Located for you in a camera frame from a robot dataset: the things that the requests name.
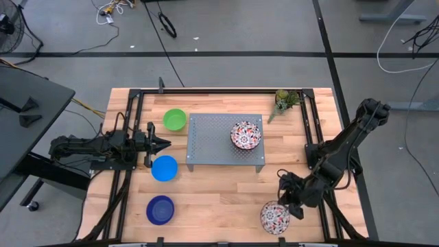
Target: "potted plant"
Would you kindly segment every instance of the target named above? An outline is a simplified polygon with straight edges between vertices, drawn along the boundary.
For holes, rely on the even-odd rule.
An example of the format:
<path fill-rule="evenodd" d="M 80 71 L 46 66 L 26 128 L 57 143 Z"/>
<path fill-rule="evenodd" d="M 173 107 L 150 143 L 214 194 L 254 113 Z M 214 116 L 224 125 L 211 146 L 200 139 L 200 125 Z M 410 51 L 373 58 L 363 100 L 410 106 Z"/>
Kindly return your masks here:
<path fill-rule="evenodd" d="M 282 115 L 288 108 L 299 104 L 299 96 L 295 91 L 286 91 L 279 89 L 276 91 L 276 97 L 274 98 L 274 108 L 272 114 L 268 118 L 268 123 L 273 121 L 273 118 L 280 114 Z"/>

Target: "metal perforated platform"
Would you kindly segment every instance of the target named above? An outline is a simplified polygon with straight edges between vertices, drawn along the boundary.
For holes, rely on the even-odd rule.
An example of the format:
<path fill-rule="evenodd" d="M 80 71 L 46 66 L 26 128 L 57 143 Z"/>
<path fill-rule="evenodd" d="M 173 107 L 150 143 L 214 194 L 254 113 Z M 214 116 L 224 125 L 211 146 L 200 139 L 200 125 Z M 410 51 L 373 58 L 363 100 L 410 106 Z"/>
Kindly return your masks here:
<path fill-rule="evenodd" d="M 263 138 L 252 150 L 237 148 L 230 140 L 233 125 L 249 121 L 256 124 L 263 136 L 260 114 L 204 114 L 189 115 L 186 164 L 193 165 L 256 165 L 259 172 L 265 165 Z"/>

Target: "wooden tabletop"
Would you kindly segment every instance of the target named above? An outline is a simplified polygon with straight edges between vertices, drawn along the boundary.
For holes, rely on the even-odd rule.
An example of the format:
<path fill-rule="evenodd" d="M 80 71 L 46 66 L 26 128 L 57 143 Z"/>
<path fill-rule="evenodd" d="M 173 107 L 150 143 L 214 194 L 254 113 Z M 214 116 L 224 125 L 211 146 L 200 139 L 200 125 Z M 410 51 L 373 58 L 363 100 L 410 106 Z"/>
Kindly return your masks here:
<path fill-rule="evenodd" d="M 125 112 L 129 89 L 113 89 L 108 103 L 104 130 L 112 130 L 116 114 Z M 331 89 L 314 89 L 320 123 L 325 140 L 341 131 L 340 120 Z M 154 122 L 156 135 L 172 142 L 160 155 L 172 155 L 178 161 L 178 175 L 167 183 L 152 177 L 143 165 L 144 154 L 139 155 L 137 168 L 132 173 L 128 205 L 123 230 L 123 242 L 277 242 L 278 237 L 266 233 L 260 223 L 262 206 L 277 199 L 277 170 L 286 169 L 299 176 L 309 174 L 305 157 L 306 143 L 300 106 L 276 116 L 272 123 L 267 119 L 273 107 L 269 94 L 172 94 L 146 95 L 143 101 L 140 129 Z M 311 107 L 307 102 L 308 115 Z M 253 166 L 197 165 L 190 172 L 185 164 L 187 151 L 187 125 L 180 132 L 164 128 L 162 117 L 171 108 L 189 113 L 254 113 L 263 115 L 265 167 L 256 174 Z M 316 143 L 313 127 L 311 131 Z M 96 225 L 108 205 L 113 171 L 104 171 L 94 178 L 84 203 L 82 225 L 78 238 L 85 236 Z M 344 185 L 347 174 L 340 182 Z M 367 235 L 357 188 L 351 183 L 346 190 L 336 191 L 337 203 L 346 218 L 362 235 Z M 157 195 L 169 196 L 176 211 L 172 220 L 163 226 L 151 224 L 145 214 L 148 202 Z M 305 218 L 291 216 L 289 228 L 282 234 L 287 242 L 323 241 L 320 216 L 317 209 L 304 207 Z M 331 211 L 327 208 L 331 236 L 335 230 Z M 118 209 L 113 217 L 111 233 L 114 236 Z"/>

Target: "white cable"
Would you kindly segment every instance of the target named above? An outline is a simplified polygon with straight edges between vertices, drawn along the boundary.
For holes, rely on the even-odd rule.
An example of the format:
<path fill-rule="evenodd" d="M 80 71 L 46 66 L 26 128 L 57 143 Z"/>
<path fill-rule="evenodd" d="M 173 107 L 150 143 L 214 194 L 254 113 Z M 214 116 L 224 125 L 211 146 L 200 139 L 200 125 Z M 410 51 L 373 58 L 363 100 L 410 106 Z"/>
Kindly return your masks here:
<path fill-rule="evenodd" d="M 100 23 L 100 22 L 99 22 L 99 13 L 101 12 L 101 10 L 102 10 L 104 7 L 106 7 L 106 6 L 108 6 L 108 5 L 111 5 L 111 4 L 113 4 L 114 2 L 115 2 L 115 0 L 111 0 L 110 3 L 107 3 L 106 5 L 101 6 L 101 7 L 97 10 L 97 13 L 96 13 L 96 23 L 97 23 L 98 25 L 105 25 L 105 24 L 108 24 L 108 21 L 106 21 L 106 22 L 104 22 L 104 23 Z M 116 11 L 117 11 L 119 14 L 123 14 L 123 8 L 121 7 L 121 5 L 127 5 L 127 3 L 122 3 L 121 1 L 118 1 L 118 3 L 116 3 L 115 8 L 116 8 Z"/>
<path fill-rule="evenodd" d="M 426 65 L 426 66 L 424 66 L 424 67 L 420 67 L 420 68 L 415 68 L 415 69 L 405 69 L 405 70 L 402 70 L 402 71 L 388 71 L 387 69 L 384 69 L 382 66 L 381 66 L 381 63 L 379 62 L 379 51 L 381 51 L 381 48 L 383 47 L 383 45 L 384 45 L 384 42 L 385 42 L 385 40 L 387 39 L 387 36 L 389 36 L 389 33 L 390 33 L 390 31 L 392 30 L 392 28 L 393 28 L 393 26 L 396 24 L 396 22 L 400 19 L 400 17 L 408 10 L 408 8 L 410 8 L 410 6 L 412 5 L 414 3 L 414 1 L 404 10 L 404 12 L 402 13 L 402 14 L 400 14 L 399 16 L 398 16 L 398 18 L 396 18 L 396 20 L 393 22 L 393 24 L 390 26 L 390 28 L 389 28 L 389 31 L 387 31 L 387 34 L 384 36 L 384 39 L 383 39 L 383 42 L 381 43 L 381 45 L 379 46 L 379 48 L 378 48 L 378 51 L 377 51 L 377 61 L 378 61 L 378 66 L 381 68 L 381 70 L 383 70 L 384 72 L 387 72 L 387 73 L 404 73 L 404 72 L 408 72 L 408 71 L 417 71 L 417 70 L 420 70 L 420 69 L 426 69 L 426 68 L 428 68 L 428 67 L 430 67 L 431 65 L 433 65 L 433 63 L 431 63 L 431 64 L 429 64 L 429 65 Z"/>

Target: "patterned bowl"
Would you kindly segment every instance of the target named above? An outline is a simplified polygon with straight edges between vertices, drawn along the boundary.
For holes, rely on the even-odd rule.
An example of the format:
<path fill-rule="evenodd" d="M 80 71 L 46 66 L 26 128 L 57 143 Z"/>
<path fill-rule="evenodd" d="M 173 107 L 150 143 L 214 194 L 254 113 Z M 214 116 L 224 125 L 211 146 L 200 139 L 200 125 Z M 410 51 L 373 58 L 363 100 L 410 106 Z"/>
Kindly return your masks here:
<path fill-rule="evenodd" d="M 289 212 L 277 201 L 267 202 L 261 210 L 261 224 L 267 233 L 279 235 L 288 228 Z"/>
<path fill-rule="evenodd" d="M 261 131 L 253 123 L 243 121 L 233 126 L 230 138 L 238 148 L 251 150 L 257 147 L 261 141 Z"/>

